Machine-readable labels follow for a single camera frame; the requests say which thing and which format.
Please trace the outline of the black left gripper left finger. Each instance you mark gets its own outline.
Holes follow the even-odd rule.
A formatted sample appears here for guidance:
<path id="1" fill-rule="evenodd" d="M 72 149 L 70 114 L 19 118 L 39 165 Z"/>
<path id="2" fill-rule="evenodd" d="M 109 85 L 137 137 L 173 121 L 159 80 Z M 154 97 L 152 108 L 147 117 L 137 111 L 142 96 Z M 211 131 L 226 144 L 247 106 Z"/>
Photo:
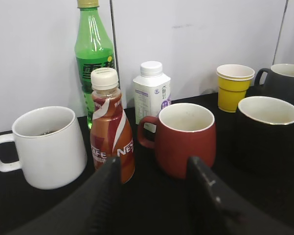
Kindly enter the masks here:
<path id="1" fill-rule="evenodd" d="M 111 235 L 120 191 L 121 162 L 113 157 L 60 204 L 10 234 Z"/>

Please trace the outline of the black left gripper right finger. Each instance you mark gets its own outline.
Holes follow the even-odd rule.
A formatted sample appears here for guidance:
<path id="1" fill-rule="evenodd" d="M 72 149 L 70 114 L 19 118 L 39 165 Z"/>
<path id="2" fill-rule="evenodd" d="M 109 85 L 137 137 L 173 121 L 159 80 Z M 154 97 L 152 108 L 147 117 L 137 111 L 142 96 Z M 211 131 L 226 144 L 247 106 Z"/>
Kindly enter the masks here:
<path id="1" fill-rule="evenodd" d="M 190 223 L 196 235 L 294 235 L 224 183 L 199 157 L 187 160 Z"/>

